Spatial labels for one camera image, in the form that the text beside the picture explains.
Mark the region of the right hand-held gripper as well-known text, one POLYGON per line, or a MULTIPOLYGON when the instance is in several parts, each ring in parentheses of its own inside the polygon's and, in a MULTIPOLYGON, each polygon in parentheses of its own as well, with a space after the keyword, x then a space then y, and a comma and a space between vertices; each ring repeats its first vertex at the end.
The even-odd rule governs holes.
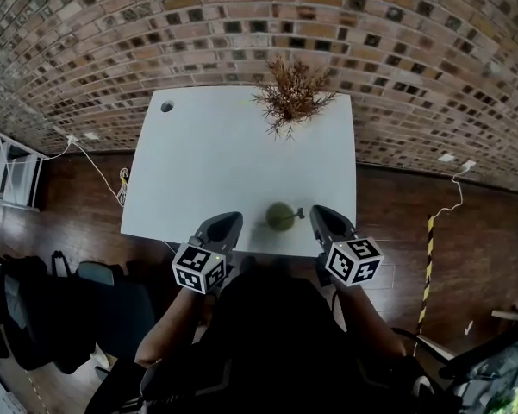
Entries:
POLYGON ((309 218, 321 246, 315 261, 320 286, 329 285, 331 279, 344 286, 355 286, 375 277, 384 255, 371 237, 359 237, 348 218, 322 205, 314 205, 309 218))

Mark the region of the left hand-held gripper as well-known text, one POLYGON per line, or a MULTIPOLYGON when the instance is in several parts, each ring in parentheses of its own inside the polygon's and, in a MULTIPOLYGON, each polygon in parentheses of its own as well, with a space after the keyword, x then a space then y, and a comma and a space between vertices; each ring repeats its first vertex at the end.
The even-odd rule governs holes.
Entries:
POLYGON ((238 211, 213 216, 179 246, 172 262, 176 283, 191 291, 207 294, 227 276, 229 257, 243 226, 238 211))

